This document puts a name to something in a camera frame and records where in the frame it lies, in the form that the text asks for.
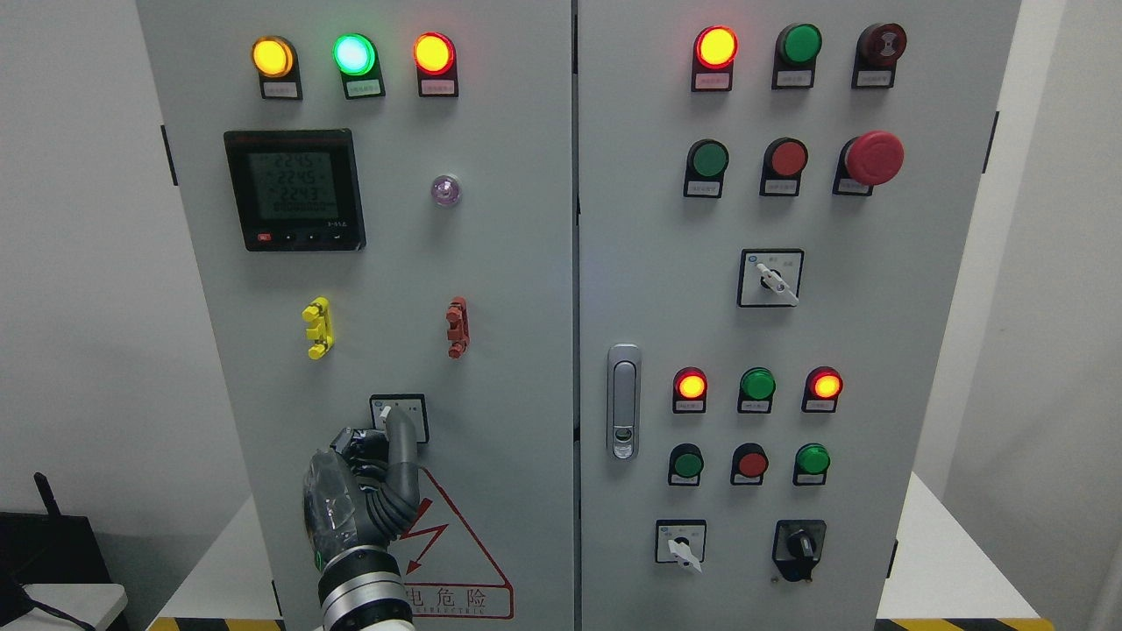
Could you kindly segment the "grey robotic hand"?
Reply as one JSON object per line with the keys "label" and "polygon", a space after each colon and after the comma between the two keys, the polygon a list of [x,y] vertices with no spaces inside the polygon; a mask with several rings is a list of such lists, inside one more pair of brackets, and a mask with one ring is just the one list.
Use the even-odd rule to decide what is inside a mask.
{"label": "grey robotic hand", "polygon": [[376,419],[375,428],[341,429],[309,463],[304,522],[319,571],[350,549],[385,549],[419,515],[414,423],[396,406],[383,406]]}

